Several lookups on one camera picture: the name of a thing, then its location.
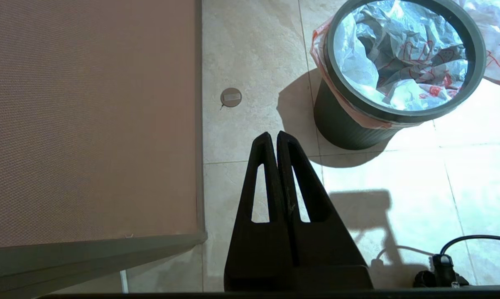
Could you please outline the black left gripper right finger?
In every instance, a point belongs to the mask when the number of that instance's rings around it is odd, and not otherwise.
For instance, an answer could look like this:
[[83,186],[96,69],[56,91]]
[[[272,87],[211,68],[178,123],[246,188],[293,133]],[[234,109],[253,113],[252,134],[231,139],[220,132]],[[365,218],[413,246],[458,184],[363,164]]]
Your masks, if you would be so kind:
[[277,156],[296,288],[373,289],[366,261],[301,144],[280,131]]

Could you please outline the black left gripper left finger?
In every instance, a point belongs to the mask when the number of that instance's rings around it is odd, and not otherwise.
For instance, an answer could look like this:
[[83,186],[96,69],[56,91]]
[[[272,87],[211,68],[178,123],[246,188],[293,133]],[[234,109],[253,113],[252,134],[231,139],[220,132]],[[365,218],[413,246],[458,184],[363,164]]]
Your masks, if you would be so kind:
[[[265,169],[268,223],[252,221],[260,165]],[[252,142],[225,263],[225,291],[287,291],[292,268],[282,184],[271,135],[264,132]]]

